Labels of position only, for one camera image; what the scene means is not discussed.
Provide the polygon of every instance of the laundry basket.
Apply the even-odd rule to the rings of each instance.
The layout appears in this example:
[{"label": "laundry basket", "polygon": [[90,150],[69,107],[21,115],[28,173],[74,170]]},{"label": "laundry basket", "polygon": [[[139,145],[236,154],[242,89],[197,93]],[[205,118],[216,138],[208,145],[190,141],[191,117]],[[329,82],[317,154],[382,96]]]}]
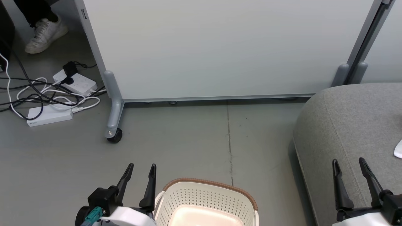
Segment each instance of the laundry basket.
[{"label": "laundry basket", "polygon": [[158,226],[259,226],[253,197],[223,183],[176,179],[163,188],[155,204]]}]

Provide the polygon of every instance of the white power strip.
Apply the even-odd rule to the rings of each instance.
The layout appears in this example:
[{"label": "white power strip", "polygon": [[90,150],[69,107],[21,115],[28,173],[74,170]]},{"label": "white power strip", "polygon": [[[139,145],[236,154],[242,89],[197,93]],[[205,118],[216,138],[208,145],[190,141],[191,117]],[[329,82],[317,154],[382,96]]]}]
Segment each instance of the white power strip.
[{"label": "white power strip", "polygon": [[[53,76],[54,82],[61,82],[63,79],[65,79],[67,76],[64,73],[64,70],[59,71],[57,74]],[[62,84],[61,86],[66,87],[67,89],[71,90],[73,93],[81,94],[83,96],[89,96],[91,95],[92,91],[91,90],[97,90],[98,86],[96,85],[96,82],[82,76],[80,74],[75,74],[71,76],[71,78],[74,80],[74,82],[70,85],[68,84]]]},{"label": "white power strip", "polygon": [[[55,104],[55,106],[59,108],[68,107],[62,104]],[[34,107],[29,109],[28,118],[33,118],[39,114],[41,111],[41,107]],[[52,106],[44,106],[42,114],[34,120],[27,120],[27,123],[30,127],[37,125],[45,125],[49,123],[65,121],[73,119],[73,111],[72,109],[67,109],[65,111],[60,111],[54,109]]]}]

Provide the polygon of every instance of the shoe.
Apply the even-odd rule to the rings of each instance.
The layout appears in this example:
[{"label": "shoe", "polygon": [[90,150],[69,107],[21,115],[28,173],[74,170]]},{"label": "shoe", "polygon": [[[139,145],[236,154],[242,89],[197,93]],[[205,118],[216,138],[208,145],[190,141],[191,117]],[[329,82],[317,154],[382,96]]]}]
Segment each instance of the shoe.
[{"label": "shoe", "polygon": [[62,23],[61,17],[57,22],[41,19],[35,24],[35,36],[25,46],[25,52],[30,54],[45,51],[55,40],[67,34],[68,28]]}]

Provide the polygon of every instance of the black pants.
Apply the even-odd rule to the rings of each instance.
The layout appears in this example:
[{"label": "black pants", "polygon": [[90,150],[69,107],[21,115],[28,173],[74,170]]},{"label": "black pants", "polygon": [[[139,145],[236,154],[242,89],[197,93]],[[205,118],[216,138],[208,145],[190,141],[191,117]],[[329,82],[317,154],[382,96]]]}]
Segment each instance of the black pants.
[{"label": "black pants", "polygon": [[14,0],[14,2],[31,27],[35,27],[36,22],[46,18],[51,12],[49,4],[45,0]]}]

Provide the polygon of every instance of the sofa cushion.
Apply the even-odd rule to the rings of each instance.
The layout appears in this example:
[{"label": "sofa cushion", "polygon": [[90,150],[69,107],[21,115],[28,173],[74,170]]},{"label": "sofa cushion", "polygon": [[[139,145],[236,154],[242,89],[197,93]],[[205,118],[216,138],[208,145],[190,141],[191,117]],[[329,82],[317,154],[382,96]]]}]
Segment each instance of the sofa cushion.
[{"label": "sofa cushion", "polygon": [[359,157],[366,159],[383,189],[402,193],[402,159],[393,156],[401,139],[402,83],[332,87],[306,103],[293,140],[319,226],[336,223],[334,158],[355,207],[371,203]]}]

